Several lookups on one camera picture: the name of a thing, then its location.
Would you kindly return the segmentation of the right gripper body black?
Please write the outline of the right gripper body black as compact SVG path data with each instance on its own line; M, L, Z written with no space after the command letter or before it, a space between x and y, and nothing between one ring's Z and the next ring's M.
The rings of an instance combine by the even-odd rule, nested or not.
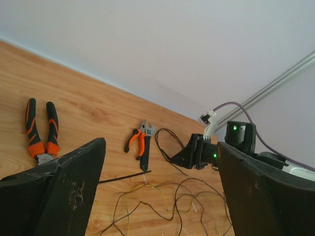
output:
M202 135L198 135L196 139L196 164L198 170L204 169L208 164L217 168L217 145L212 144L211 140L203 139Z

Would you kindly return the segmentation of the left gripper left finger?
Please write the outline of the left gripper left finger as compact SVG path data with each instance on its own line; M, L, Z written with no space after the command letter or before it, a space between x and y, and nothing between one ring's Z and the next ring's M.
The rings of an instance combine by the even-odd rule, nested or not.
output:
M2 236L83 236L106 154L96 138L0 181Z

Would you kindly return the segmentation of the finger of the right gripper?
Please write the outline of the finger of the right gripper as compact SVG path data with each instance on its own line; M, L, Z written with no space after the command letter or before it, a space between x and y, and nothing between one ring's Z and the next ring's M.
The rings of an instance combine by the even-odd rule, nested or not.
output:
M170 158L170 162L179 167L192 169L195 164L195 152L197 147L197 134L192 134L187 145Z

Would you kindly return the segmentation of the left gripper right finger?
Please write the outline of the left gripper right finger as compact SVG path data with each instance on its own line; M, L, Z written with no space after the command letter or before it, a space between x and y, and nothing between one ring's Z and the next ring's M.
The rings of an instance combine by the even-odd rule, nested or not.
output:
M315 183L219 142L217 164L237 236L313 236Z

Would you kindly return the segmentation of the black zip tie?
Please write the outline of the black zip tie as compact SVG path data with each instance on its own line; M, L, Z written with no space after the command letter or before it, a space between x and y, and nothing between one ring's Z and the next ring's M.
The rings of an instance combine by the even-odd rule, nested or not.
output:
M117 177L117 178L112 178L112 179L108 179L108 180L101 180L98 183L99 184L103 184L103 183L109 183L109 182L114 182L114 181L119 181L122 179L127 179L127 178L131 178L131 177L136 177L136 176L140 176L140 175L144 175L144 174L148 174L152 172L151 170L148 171L144 171L144 172L140 172L140 173L136 173L136 174L132 174L132 175L128 175L128 176L123 176L123 177Z

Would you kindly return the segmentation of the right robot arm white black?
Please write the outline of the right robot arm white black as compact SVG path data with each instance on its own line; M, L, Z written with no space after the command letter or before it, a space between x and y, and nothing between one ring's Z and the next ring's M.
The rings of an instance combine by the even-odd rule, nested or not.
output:
M198 170L209 164L213 167L218 166L219 151L217 146L211 143L211 136L217 124L214 121L205 123L204 134L192 134L187 145L170 158L172 164ZM252 122L229 121L226 127L225 142L240 152L279 170L304 179L312 181L315 179L314 169L294 162L268 146Z

